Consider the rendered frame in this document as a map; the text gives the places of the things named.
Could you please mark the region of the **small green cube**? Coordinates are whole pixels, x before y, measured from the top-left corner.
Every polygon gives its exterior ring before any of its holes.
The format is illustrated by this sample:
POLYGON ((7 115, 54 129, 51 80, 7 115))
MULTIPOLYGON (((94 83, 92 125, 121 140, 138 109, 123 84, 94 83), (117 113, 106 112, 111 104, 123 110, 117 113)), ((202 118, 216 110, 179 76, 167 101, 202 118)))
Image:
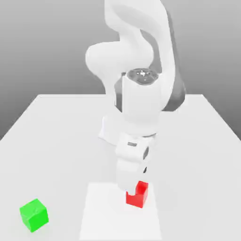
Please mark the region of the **small green cube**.
POLYGON ((19 211, 22 222, 32 233, 49 222, 47 208, 38 199, 23 205, 19 211))

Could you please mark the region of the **small red cube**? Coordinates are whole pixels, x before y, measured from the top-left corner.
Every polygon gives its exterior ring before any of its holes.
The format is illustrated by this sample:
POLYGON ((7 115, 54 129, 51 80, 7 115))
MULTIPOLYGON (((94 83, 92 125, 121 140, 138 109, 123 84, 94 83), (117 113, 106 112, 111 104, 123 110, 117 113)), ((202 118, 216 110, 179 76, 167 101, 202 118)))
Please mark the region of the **small red cube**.
POLYGON ((148 183, 139 181, 136 185, 134 195, 130 195, 126 191, 126 203, 138 208, 143 208, 148 196, 148 187, 148 183))

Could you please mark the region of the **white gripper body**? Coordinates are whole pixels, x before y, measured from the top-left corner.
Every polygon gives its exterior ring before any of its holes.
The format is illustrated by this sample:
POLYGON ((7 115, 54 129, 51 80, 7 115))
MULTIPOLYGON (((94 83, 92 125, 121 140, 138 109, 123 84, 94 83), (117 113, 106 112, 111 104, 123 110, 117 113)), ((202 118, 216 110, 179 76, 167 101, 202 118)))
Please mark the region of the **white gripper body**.
POLYGON ((142 163, 119 158, 116 164, 116 181, 118 187, 124 191, 135 191, 143 171, 144 165, 142 163))

